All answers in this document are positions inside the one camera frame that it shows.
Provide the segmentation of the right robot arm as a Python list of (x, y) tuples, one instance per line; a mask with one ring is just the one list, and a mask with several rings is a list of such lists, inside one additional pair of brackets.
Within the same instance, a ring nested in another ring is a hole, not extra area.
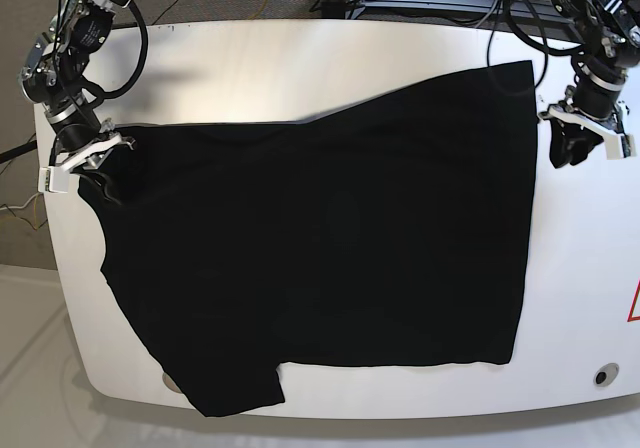
[[(92, 54), (109, 37), (116, 8), (128, 9), (140, 33), (135, 69), (118, 89), (106, 91), (88, 80), (84, 71)], [(114, 182), (101, 166), (119, 146), (135, 147), (133, 138), (100, 121), (95, 111), (104, 102), (124, 96), (140, 78), (149, 49), (146, 23), (135, 0), (58, 0), (49, 28), (34, 42), (19, 73), (25, 97), (43, 107), (54, 132), (48, 164), (41, 169), (39, 189), (64, 193), (72, 176), (89, 183), (102, 197), (120, 202)]]

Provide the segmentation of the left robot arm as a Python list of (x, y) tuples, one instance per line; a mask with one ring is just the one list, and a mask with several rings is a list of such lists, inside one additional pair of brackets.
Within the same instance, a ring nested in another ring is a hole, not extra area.
[(574, 83), (539, 114), (550, 123), (549, 158), (556, 168), (585, 161), (599, 145), (609, 160), (636, 155), (620, 99), (628, 71), (639, 64), (639, 26), (624, 0), (550, 0), (575, 26), (581, 46), (570, 51)]

